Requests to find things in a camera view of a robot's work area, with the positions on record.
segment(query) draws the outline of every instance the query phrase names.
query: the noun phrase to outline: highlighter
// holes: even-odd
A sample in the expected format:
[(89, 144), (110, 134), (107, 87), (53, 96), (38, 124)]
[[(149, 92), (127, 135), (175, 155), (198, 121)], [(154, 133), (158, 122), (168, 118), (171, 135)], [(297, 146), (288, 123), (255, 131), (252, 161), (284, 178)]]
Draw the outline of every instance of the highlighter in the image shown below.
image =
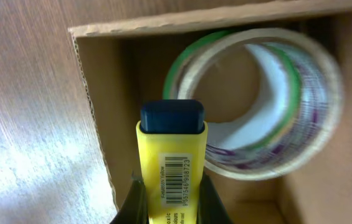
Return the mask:
[(195, 224), (207, 138), (202, 104), (146, 103), (136, 132), (150, 224)]

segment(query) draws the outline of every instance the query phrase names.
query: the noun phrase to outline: brown cardboard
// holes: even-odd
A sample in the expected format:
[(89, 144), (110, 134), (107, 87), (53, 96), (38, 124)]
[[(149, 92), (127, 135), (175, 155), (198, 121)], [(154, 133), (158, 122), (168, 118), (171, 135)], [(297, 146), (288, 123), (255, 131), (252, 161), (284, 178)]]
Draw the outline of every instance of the brown cardboard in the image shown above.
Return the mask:
[[(275, 1), (70, 28), (118, 206), (128, 192), (131, 173), (140, 173), (135, 136), (139, 107), (161, 98), (167, 71), (187, 45), (207, 29), (351, 9), (352, 1), (347, 0)], [(324, 45), (329, 39), (335, 43), (333, 53), (346, 85), (341, 125), (322, 153), (285, 177), (244, 182), (207, 171), (235, 223), (352, 223), (352, 12), (324, 21), (332, 29), (313, 37)], [(306, 26), (313, 23), (278, 25), (312, 30)]]

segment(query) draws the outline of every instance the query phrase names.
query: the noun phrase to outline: barcode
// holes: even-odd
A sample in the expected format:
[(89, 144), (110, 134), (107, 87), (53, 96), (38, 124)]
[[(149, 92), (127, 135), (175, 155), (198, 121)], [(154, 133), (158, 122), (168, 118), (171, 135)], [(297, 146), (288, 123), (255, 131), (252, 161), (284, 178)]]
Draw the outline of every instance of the barcode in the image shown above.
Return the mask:
[(183, 203), (183, 161), (187, 157), (165, 157), (166, 203)]
[(188, 206), (191, 176), (190, 154), (162, 154), (161, 200), (164, 206)]

